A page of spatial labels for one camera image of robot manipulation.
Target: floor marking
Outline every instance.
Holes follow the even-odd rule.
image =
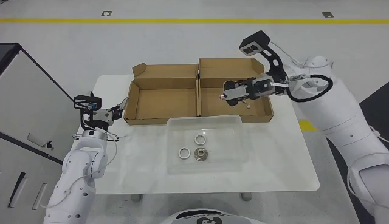
[[[317,131],[315,126],[313,126],[308,120],[299,120],[298,124],[300,125],[302,131]]]
[[[389,19],[289,18],[0,18],[25,24],[389,24]]]

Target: metal washer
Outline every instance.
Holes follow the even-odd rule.
[[[205,161],[208,158],[208,151],[206,148],[197,148],[194,150],[194,157],[197,161]]]

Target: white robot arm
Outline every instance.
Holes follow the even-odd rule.
[[[291,57],[283,65],[269,47],[276,44],[262,31],[244,39],[240,50],[247,56],[262,54],[268,73],[244,81],[226,81],[221,95],[231,106],[247,98],[287,94],[307,119],[330,139],[345,159],[348,188],[360,199],[376,224],[389,220],[389,151],[377,138],[352,93],[332,72],[322,56],[300,63]]]
[[[81,126],[84,132],[75,134],[79,140],[76,147],[64,159],[62,175],[55,185],[54,192],[46,208],[44,224],[49,223],[85,223],[91,211],[96,194],[95,179],[102,178],[108,162],[107,141],[112,138],[116,146],[116,135],[107,131],[108,126],[121,118],[128,99],[111,109],[101,109],[101,98],[77,96],[74,98],[74,108],[81,110]],[[89,115],[85,122],[84,115]]]

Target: open cardboard box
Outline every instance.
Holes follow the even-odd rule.
[[[229,106],[219,96],[223,94],[225,81],[245,80],[258,77],[264,72],[264,66],[254,58],[200,59],[199,60],[199,115],[239,115],[242,122],[269,122],[274,113],[270,98],[246,100],[251,103],[250,109],[244,103],[235,107]]]
[[[169,118],[199,115],[197,64],[142,63],[133,73],[124,114],[129,125],[166,124]]]

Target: transparent plastic bin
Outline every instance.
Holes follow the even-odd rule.
[[[248,153],[243,142],[242,120],[238,115],[211,117],[170,118],[168,120],[167,168],[169,174],[191,172],[239,171],[247,161]],[[195,143],[203,135],[204,145]],[[181,159],[178,151],[190,150],[188,159]],[[206,148],[205,161],[195,159],[195,150]]]

